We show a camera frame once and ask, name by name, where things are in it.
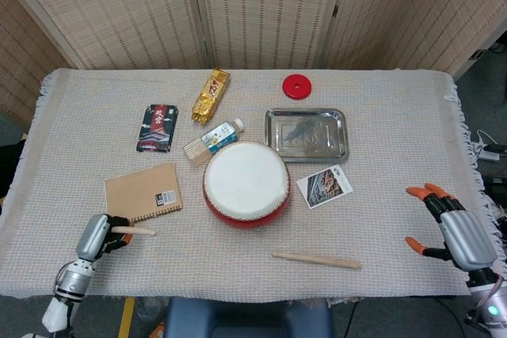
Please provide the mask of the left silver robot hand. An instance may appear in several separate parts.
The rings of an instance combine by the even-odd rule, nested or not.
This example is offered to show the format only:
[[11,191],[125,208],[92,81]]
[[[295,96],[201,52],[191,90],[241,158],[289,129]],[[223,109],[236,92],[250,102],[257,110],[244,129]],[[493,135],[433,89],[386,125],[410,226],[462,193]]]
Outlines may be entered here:
[[113,233],[113,227],[127,227],[127,218],[107,214],[94,215],[88,222],[76,247],[78,258],[95,262],[103,253],[126,246],[125,234]]

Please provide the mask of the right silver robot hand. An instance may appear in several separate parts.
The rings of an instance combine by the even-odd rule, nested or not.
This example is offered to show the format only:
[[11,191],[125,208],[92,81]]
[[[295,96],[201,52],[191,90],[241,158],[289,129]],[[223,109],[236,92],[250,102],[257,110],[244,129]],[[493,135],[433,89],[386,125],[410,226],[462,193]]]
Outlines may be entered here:
[[413,251],[443,261],[451,260],[464,272],[492,267],[497,254],[482,223],[456,197],[431,183],[422,188],[408,187],[406,192],[425,204],[444,239],[444,247],[437,249],[427,247],[413,237],[406,237],[405,242]]

